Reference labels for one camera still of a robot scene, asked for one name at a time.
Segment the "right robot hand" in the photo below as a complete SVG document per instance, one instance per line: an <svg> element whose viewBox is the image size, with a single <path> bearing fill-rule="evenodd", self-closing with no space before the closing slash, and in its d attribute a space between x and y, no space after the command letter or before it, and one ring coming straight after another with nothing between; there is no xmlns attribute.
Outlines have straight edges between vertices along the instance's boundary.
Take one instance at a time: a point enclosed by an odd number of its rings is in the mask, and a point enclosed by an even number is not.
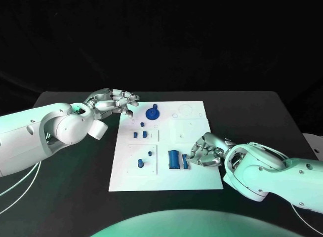
<svg viewBox="0 0 323 237"><path fill-rule="evenodd" d="M208 168L222 166L225 156L235 145L229 139L219 138L206 132L196 141L185 160Z"/></svg>

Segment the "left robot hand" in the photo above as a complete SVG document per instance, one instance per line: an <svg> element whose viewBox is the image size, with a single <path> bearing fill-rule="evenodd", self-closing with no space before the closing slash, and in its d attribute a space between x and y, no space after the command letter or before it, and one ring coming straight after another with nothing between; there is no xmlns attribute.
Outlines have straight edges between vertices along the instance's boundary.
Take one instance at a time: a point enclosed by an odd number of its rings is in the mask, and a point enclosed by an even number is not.
<svg viewBox="0 0 323 237"><path fill-rule="evenodd" d="M127 105L138 106L140 97L131 92L120 89L104 88L88 96L84 104L94 113L94 118L105 119L112 113L124 114L133 118L133 111Z"/></svg>

